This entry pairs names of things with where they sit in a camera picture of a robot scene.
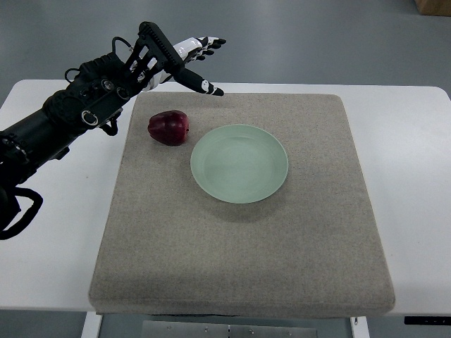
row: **gray cushion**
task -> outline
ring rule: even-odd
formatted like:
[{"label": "gray cushion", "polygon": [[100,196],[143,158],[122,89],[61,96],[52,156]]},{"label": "gray cushion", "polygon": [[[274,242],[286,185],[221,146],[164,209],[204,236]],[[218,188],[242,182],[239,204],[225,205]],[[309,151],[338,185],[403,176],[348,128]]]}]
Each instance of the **gray cushion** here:
[{"label": "gray cushion", "polygon": [[[188,141],[147,132],[171,109]],[[245,123],[273,134],[290,169],[252,204],[205,193],[190,171],[209,130]],[[98,313],[266,318],[380,315],[394,306],[371,203],[346,112],[322,94],[141,94],[101,242],[89,299]]]}]

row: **black robotic arm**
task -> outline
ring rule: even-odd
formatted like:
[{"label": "black robotic arm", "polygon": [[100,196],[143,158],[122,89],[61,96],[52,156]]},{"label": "black robotic arm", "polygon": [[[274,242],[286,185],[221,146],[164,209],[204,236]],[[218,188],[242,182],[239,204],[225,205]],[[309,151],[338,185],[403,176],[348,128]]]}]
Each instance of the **black robotic arm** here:
[{"label": "black robotic arm", "polygon": [[[50,96],[41,109],[0,132],[0,239],[9,239],[25,229],[42,205],[42,197],[17,187],[51,159],[62,159],[69,145],[96,127],[117,134],[116,120],[122,106],[142,90],[155,88],[171,77],[196,92],[222,96],[221,89],[185,68],[193,60],[212,55],[226,41],[213,37],[191,38],[172,46],[155,23],[143,22],[134,46],[120,37],[113,39],[113,51],[77,69],[65,90]],[[132,51],[122,62],[116,55],[116,41]],[[33,205],[14,225],[20,212],[17,196],[32,199]]]}]

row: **apple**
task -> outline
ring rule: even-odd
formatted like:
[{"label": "apple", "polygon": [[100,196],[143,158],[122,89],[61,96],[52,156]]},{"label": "apple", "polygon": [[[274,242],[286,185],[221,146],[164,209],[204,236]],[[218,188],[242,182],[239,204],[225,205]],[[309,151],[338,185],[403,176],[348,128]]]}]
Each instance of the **apple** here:
[{"label": "apple", "polygon": [[164,111],[152,116],[147,130],[150,136],[167,146],[180,146],[186,141],[190,121],[182,111]]}]

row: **cardboard box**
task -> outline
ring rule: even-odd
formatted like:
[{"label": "cardboard box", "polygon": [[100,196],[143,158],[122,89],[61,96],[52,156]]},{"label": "cardboard box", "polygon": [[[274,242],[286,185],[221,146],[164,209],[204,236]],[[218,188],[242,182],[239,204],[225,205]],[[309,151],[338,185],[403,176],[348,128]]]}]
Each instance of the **cardboard box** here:
[{"label": "cardboard box", "polygon": [[422,15],[451,16],[451,0],[415,0]]}]

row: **ceramic plate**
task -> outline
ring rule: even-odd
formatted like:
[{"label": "ceramic plate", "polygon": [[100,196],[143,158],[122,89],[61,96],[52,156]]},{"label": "ceramic plate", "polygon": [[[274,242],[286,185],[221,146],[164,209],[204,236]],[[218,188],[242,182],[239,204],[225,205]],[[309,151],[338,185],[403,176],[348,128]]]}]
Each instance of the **ceramic plate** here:
[{"label": "ceramic plate", "polygon": [[282,144],[251,125],[225,125],[205,134],[191,155],[197,184],[230,203],[261,201],[276,192],[288,173]]}]

